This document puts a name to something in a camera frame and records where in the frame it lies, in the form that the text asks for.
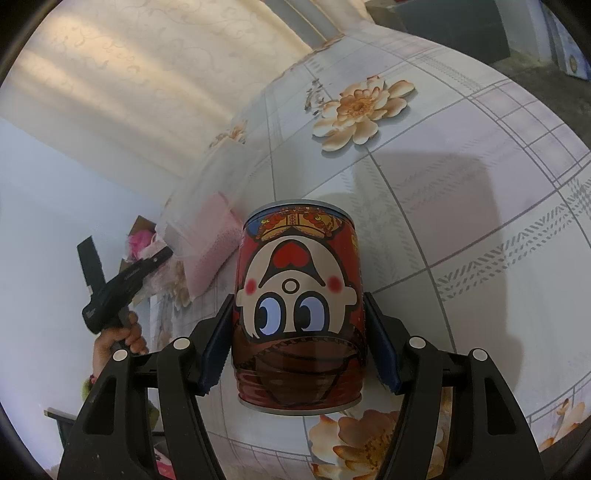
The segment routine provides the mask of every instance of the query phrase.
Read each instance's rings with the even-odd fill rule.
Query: cartoon face
[[[262,247],[236,294],[243,325],[255,342],[320,332],[339,333],[357,292],[321,243],[284,236]]]

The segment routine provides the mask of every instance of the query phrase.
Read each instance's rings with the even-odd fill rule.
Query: floor
[[[515,51],[492,66],[533,93],[591,147],[591,82]]]

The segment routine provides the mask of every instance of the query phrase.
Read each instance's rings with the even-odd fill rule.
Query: orange flower
[[[374,480],[386,457],[398,413],[366,410],[360,420],[341,417],[338,421],[321,415],[309,433],[312,453],[325,462],[312,464],[314,474],[330,480]],[[443,469],[445,457],[437,444],[444,437],[438,428],[428,478]]]
[[[573,408],[570,408],[570,406],[570,399],[567,398],[562,405],[556,409],[555,413],[562,418],[558,422],[556,434],[553,437],[544,440],[538,447],[540,452],[546,450],[549,446],[567,436],[583,422],[585,403],[577,403]]]
[[[237,124],[231,130],[228,130],[224,133],[219,134],[213,140],[213,142],[211,142],[209,144],[209,148],[213,148],[213,147],[217,146],[218,143],[220,143],[224,138],[230,138],[231,140],[235,140],[237,142],[240,142],[241,144],[246,143],[245,132],[246,132],[246,124],[247,123],[248,123],[248,120],[244,120],[241,123]]]
[[[344,147],[351,138],[362,145],[378,132],[375,121],[396,116],[408,105],[402,97],[414,88],[406,80],[386,88],[378,75],[350,85],[340,94],[340,100],[324,104],[323,118],[316,122],[313,133],[317,137],[328,137],[322,144],[326,151]]]

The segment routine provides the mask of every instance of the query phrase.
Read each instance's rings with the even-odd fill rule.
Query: can
[[[318,415],[361,400],[367,357],[353,220],[324,202],[266,205],[239,249],[232,360],[239,400]]]

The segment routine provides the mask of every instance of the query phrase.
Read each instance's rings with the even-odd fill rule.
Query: crown design
[[[264,216],[259,222],[256,239],[264,242],[290,228],[316,238],[330,238],[343,224],[341,218],[313,206],[286,207]]]

